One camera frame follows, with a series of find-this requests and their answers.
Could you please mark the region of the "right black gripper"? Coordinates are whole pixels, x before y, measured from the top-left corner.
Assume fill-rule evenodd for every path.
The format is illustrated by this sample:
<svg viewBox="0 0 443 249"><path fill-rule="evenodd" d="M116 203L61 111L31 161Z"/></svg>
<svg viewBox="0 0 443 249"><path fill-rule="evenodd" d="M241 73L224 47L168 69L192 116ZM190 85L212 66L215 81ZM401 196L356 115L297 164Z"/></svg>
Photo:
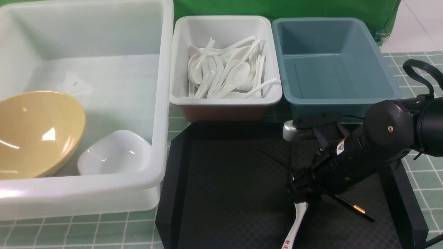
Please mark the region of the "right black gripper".
<svg viewBox="0 0 443 249"><path fill-rule="evenodd" d="M342 194L392 162L390 155L360 133L331 144L326 152L302 170L293 183L288 183L287 190L295 204L311 204L314 195Z"/></svg>

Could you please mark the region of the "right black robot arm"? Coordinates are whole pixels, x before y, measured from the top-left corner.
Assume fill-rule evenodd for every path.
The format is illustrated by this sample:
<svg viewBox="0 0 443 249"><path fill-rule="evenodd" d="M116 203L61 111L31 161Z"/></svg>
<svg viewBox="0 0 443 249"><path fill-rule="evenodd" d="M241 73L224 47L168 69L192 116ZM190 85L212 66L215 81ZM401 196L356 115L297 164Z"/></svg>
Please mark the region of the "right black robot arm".
<svg viewBox="0 0 443 249"><path fill-rule="evenodd" d="M381 101L353 131L336 113L291 120L283 130L285 140L315 137L320 143L310 165L295 172L289 187L294 202L342 194L411 150L442 157L442 104L441 97L424 95Z"/></svg>

